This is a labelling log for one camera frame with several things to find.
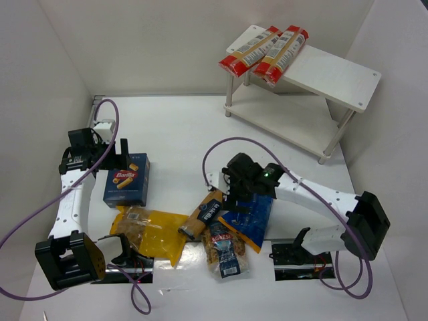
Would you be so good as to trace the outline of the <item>clear Agnesi pasta bag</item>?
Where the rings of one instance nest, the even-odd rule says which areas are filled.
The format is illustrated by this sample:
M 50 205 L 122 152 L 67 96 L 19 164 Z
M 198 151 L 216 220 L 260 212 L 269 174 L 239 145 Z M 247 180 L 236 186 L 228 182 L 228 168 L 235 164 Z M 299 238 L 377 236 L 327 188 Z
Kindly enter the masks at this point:
M 217 281 L 249 271 L 244 241 L 220 221 L 212 221 L 201 234 L 208 269 Z

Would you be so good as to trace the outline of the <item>brown blue spaghetti pack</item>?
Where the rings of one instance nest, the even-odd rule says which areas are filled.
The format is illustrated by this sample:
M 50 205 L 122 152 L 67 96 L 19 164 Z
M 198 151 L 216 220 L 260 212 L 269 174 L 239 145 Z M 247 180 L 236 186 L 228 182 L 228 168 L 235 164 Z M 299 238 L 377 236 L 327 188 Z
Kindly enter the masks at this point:
M 214 190 L 209 192 L 187 220 L 178 228 L 178 232 L 191 240 L 198 238 L 206 226 L 220 212 L 222 203 L 223 193 L 221 191 Z

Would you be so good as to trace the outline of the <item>right red spaghetti pack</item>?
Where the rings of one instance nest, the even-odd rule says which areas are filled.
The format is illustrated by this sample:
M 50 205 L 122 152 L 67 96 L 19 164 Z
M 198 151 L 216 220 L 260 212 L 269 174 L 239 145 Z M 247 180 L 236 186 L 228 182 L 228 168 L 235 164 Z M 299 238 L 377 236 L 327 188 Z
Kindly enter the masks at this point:
M 309 35 L 305 29 L 290 25 L 269 49 L 253 74 L 273 88 L 304 47 L 308 38 Z

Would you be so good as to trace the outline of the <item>left red spaghetti pack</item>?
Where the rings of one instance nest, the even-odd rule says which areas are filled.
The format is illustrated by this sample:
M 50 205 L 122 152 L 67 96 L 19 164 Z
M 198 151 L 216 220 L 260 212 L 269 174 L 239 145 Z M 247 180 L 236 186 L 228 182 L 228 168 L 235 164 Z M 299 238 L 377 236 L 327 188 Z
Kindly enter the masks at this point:
M 259 63 L 281 35 L 282 32 L 277 27 L 271 26 L 235 49 L 219 62 L 219 66 L 238 78 Z

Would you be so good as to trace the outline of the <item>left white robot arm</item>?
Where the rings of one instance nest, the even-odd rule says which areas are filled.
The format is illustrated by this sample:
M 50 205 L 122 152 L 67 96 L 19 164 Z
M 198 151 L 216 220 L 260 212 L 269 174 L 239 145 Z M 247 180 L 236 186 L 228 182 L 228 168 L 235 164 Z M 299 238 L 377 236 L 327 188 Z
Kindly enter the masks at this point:
M 62 196 L 48 239 L 35 246 L 35 256 L 53 290 L 101 281 L 108 263 L 121 263 L 132 255 L 123 233 L 93 241 L 88 236 L 92 190 L 99 170 L 127 169 L 127 141 L 115 150 L 115 122 L 103 120 L 95 127 L 71 130 L 70 147 L 62 156 L 59 173 Z

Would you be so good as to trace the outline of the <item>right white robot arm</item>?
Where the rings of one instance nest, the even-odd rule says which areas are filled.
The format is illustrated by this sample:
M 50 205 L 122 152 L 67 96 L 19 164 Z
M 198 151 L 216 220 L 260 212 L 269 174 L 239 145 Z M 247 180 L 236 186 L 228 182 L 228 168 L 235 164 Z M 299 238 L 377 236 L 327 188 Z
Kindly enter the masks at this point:
M 307 227 L 296 237 L 297 245 L 312 255 L 347 250 L 360 259 L 376 258 L 391 222 L 378 197 L 343 193 L 314 183 L 282 165 L 261 167 L 245 153 L 235 155 L 221 172 L 229 194 L 238 201 L 252 195 L 289 201 L 333 222 L 320 229 Z

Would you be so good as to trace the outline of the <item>blue orange pasta bag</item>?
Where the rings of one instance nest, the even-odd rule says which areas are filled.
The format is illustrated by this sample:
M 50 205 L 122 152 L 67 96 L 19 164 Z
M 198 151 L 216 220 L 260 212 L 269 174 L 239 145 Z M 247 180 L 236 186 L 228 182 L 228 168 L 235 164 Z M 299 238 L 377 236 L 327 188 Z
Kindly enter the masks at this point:
M 273 198 L 254 194 L 249 202 L 238 201 L 218 220 L 238 234 L 256 253 L 261 251 Z

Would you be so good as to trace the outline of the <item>yellow pasta bag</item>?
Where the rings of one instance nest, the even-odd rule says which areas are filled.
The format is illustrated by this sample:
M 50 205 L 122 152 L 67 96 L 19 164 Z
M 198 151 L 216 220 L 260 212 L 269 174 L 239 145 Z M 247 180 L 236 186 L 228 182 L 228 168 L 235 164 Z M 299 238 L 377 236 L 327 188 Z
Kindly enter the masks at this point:
M 123 233 L 140 255 L 179 262 L 187 238 L 179 232 L 186 215 L 147 210 L 137 206 L 117 206 L 110 233 Z

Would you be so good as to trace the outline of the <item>red spaghetti pack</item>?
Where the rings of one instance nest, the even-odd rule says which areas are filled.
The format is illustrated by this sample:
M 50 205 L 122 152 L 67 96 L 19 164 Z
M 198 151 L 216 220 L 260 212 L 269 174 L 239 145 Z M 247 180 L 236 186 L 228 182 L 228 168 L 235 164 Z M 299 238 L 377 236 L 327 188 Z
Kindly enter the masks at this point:
M 309 35 L 305 29 L 290 25 L 269 49 L 253 74 L 273 88 L 304 47 L 308 38 Z
M 281 35 L 282 32 L 277 27 L 271 26 L 235 49 L 219 62 L 219 66 L 238 78 L 259 63 Z

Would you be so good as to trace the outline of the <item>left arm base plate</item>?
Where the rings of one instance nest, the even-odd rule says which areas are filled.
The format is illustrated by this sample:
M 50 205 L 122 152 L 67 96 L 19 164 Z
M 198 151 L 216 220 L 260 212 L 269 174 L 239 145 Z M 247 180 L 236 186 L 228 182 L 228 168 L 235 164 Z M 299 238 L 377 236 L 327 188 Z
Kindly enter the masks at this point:
M 136 258 L 127 259 L 118 266 L 140 284 L 151 284 L 153 282 L 153 257 L 138 255 Z M 92 284 L 127 284 L 129 282 L 117 268 L 107 268 L 105 278 L 92 282 Z

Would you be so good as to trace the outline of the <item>blue Barilla pasta box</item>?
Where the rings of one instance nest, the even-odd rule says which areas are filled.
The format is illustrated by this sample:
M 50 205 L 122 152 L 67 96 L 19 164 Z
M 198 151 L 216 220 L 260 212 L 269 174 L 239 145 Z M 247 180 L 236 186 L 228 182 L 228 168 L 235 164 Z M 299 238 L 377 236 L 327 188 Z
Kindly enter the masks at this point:
M 146 153 L 130 154 L 127 169 L 108 171 L 103 201 L 109 208 L 146 206 L 150 161 Z

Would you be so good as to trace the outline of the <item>white two-tier shelf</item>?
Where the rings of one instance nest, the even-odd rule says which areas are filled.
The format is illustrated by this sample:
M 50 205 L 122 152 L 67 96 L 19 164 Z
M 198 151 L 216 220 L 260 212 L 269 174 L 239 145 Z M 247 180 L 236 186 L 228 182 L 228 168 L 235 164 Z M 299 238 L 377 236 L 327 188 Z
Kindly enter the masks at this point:
M 234 115 L 327 161 L 355 114 L 363 113 L 374 94 L 381 73 L 331 53 L 305 45 L 284 81 L 307 95 L 280 96 L 251 84 L 233 88 L 227 78 L 225 115 Z

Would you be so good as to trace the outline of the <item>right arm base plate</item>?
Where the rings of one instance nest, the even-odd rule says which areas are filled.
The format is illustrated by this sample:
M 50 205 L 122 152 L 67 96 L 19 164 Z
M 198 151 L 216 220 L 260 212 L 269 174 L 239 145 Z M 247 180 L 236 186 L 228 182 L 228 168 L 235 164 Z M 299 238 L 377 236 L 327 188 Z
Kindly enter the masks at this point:
M 272 243 L 269 258 L 274 263 L 275 281 L 314 280 L 320 274 L 323 278 L 336 278 L 330 252 L 312 255 L 290 242 L 276 242 Z

